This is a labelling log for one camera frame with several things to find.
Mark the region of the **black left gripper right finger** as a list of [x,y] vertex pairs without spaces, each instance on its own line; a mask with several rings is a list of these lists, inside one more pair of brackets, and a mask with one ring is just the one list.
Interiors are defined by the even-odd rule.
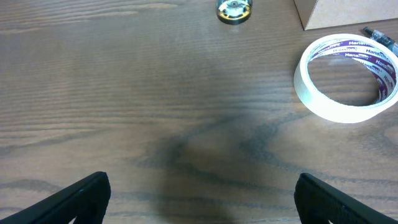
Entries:
[[303,224],[397,224],[397,220],[308,173],[300,175],[294,200]]

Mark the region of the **black gel pen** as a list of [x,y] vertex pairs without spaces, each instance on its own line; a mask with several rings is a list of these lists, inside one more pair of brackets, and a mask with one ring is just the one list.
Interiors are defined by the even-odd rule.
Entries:
[[386,34],[380,32],[379,30],[370,29],[369,27],[364,27],[363,31],[369,36],[370,39],[387,47],[393,54],[398,56],[397,41],[388,37]]

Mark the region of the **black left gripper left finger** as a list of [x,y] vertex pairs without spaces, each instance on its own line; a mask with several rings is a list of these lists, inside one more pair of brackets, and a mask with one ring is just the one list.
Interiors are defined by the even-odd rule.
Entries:
[[111,196],[108,175],[95,172],[1,220],[1,224],[102,224]]

